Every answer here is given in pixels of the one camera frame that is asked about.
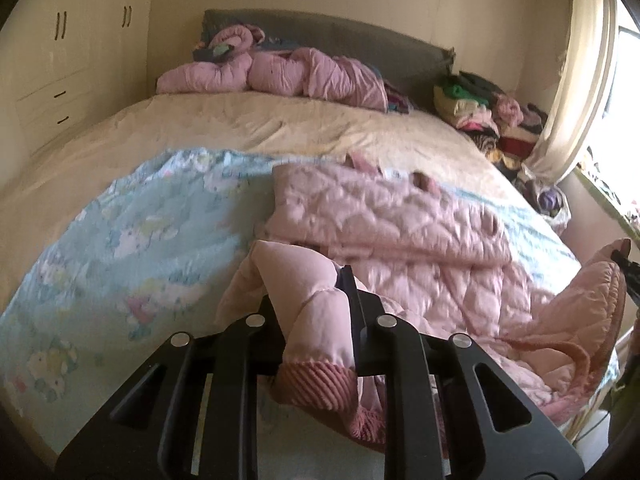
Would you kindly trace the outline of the light pink quilted jacket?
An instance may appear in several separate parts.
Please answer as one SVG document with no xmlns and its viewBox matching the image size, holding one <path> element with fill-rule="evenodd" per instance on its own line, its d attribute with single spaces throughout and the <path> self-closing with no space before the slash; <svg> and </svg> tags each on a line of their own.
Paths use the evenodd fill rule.
<svg viewBox="0 0 640 480">
<path fill-rule="evenodd" d="M 224 292 L 226 327 L 269 298 L 285 340 L 274 398 L 382 448 L 382 377 L 360 378 L 341 266 L 421 334 L 470 335 L 557 425 L 594 395 L 626 283 L 601 248 L 560 292 L 539 287 L 485 206 L 335 164 L 274 167 L 274 211 Z"/>
</svg>

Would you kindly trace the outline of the pile of assorted clothes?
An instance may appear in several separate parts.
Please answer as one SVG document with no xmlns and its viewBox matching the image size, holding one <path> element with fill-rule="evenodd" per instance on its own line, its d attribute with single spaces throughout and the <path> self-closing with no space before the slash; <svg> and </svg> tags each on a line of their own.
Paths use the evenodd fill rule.
<svg viewBox="0 0 640 480">
<path fill-rule="evenodd" d="M 435 84 L 433 100 L 439 118 L 469 138 L 551 229 L 562 234 L 572 218 L 568 198 L 525 165 L 544 132 L 548 114 L 465 72 Z"/>
</svg>

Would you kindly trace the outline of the beige bed cover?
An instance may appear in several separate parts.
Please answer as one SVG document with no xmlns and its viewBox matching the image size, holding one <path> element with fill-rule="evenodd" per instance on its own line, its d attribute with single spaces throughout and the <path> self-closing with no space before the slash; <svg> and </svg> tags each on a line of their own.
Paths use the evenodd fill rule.
<svg viewBox="0 0 640 480">
<path fill-rule="evenodd" d="M 366 156 L 418 170 L 499 205 L 524 198 L 461 133 L 439 118 L 243 92 L 154 96 L 53 144 L 1 191 L 1 302 L 36 258 L 113 181 L 167 150 Z"/>
</svg>

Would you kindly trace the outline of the cream curtain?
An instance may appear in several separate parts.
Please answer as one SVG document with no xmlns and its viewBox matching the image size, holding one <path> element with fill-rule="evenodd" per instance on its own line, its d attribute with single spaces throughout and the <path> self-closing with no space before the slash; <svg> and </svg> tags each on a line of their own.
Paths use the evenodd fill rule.
<svg viewBox="0 0 640 480">
<path fill-rule="evenodd" d="M 617 37 L 617 0 L 573 0 L 570 34 L 558 91 L 541 139 L 525 169 L 547 183 L 575 167 L 611 89 Z"/>
</svg>

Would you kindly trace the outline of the blue cartoon cat quilt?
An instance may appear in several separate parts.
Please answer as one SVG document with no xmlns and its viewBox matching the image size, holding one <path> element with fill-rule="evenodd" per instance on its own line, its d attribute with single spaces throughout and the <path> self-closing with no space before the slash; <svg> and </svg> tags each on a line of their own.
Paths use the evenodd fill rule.
<svg viewBox="0 0 640 480">
<path fill-rule="evenodd" d="M 206 335 L 273 211 L 273 158 L 167 152 L 114 181 L 24 276 L 1 315 L 3 392 L 56 454 L 173 332 Z M 532 210 L 491 205 L 514 260 L 559 292 L 579 264 Z M 258 389 L 259 479 L 382 479 L 382 455 Z"/>
</svg>

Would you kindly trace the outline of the grey upholstered headboard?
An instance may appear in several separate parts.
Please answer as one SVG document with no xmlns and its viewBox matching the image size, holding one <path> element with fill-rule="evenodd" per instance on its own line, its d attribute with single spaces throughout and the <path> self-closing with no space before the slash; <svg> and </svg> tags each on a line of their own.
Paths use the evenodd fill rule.
<svg viewBox="0 0 640 480">
<path fill-rule="evenodd" d="M 204 12 L 201 40 L 209 42 L 221 29 L 255 25 L 280 48 L 316 48 L 328 55 L 356 58 L 374 67 L 413 105 L 434 113 L 434 87 L 454 67 L 456 52 L 400 32 L 347 18 L 266 9 L 209 9 Z"/>
</svg>

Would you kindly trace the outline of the crumpled pink puffer coat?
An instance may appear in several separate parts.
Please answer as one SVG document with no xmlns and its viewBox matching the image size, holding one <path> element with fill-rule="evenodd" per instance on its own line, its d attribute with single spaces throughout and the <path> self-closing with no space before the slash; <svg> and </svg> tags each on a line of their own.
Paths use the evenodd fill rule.
<svg viewBox="0 0 640 480">
<path fill-rule="evenodd" d="M 255 25 L 221 29 L 212 39 L 201 41 L 193 54 L 193 62 L 157 78 L 158 94 L 256 91 L 388 110 L 384 80 L 371 67 L 316 48 L 291 49 Z"/>
</svg>

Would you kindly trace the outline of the cream wardrobe with drawers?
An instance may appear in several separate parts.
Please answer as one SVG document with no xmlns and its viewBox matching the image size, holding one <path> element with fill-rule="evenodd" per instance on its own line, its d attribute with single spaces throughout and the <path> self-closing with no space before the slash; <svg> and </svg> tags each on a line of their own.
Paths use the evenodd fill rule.
<svg viewBox="0 0 640 480">
<path fill-rule="evenodd" d="M 145 99 L 150 10 L 151 0 L 18 0 L 1 62 L 18 154 Z"/>
</svg>

